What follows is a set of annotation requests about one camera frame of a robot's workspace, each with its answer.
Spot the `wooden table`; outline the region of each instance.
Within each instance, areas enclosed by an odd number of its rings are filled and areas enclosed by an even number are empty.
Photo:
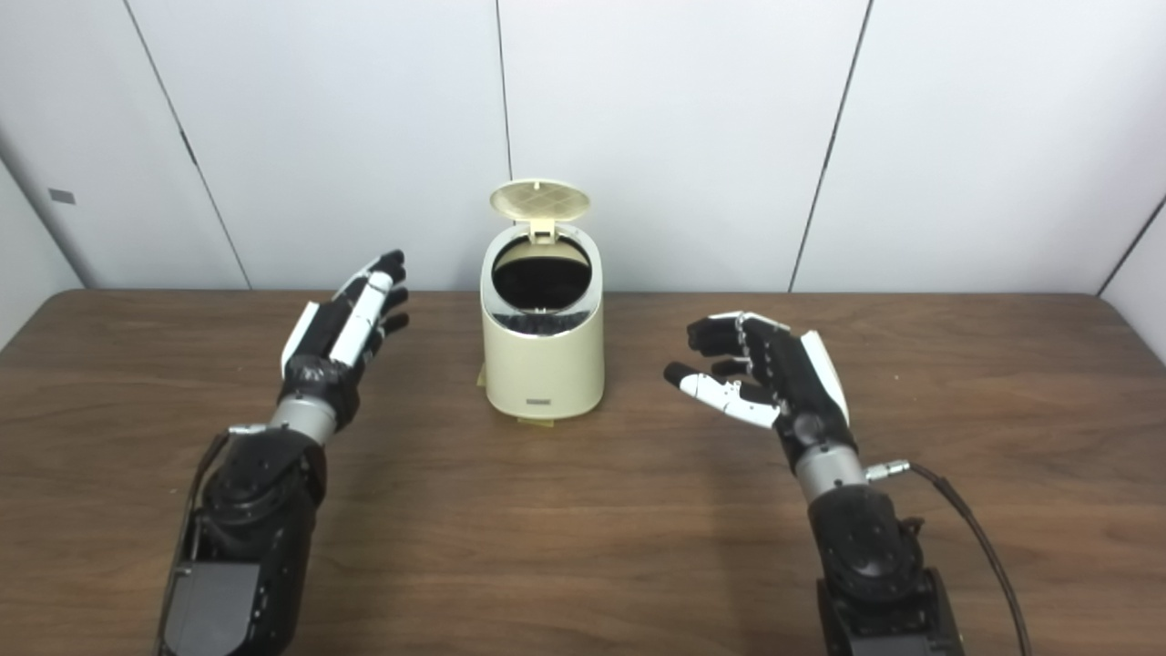
[[[266,421],[302,303],[70,291],[0,353],[0,654],[147,654],[195,463]],[[821,655],[817,556],[773,437],[661,380],[684,324],[817,327],[868,464],[948,475],[995,539],[1039,654],[1166,649],[1166,371],[1073,295],[610,297],[607,393],[553,429],[494,412],[476,296],[419,292],[329,446],[289,654]],[[1014,654],[996,580],[915,478],[970,656]]]

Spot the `trash can lid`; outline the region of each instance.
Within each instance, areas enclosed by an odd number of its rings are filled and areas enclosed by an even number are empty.
[[[554,241],[554,221],[574,220],[583,216],[591,207],[591,199],[566,182],[527,178],[507,182],[494,189],[490,195],[490,204],[511,220],[529,221],[532,240],[552,228],[547,237]]]

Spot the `cream trash can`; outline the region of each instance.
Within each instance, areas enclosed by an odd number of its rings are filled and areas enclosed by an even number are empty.
[[[568,221],[591,202],[563,182],[517,179],[490,204],[515,225],[482,263],[486,397],[524,419],[583,415],[603,397],[603,267]]]

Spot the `silver cylindrical joint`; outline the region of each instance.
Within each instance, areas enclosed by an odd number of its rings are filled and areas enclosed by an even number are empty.
[[[865,486],[866,472],[850,447],[814,447],[794,467],[806,503],[842,486]]]
[[[280,402],[268,426],[287,428],[308,436],[319,446],[336,433],[336,412],[332,407],[312,397],[287,397]]]

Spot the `robotic hand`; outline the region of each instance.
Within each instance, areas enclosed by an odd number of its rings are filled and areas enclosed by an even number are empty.
[[[688,346],[731,357],[703,374],[679,362],[665,379],[725,415],[777,432],[802,494],[824,578],[819,613],[831,656],[963,656],[943,583],[923,566],[920,520],[900,521],[869,480],[908,464],[870,471],[858,461],[842,385],[815,332],[749,311],[688,326]],[[749,375],[758,385],[729,381]]]
[[[357,386],[385,337],[408,323],[389,313],[408,297],[403,280],[405,255],[393,251],[331,301],[308,303],[283,348],[272,419],[211,444],[187,500],[156,656],[269,656],[292,641],[324,499],[324,445],[356,416]]]

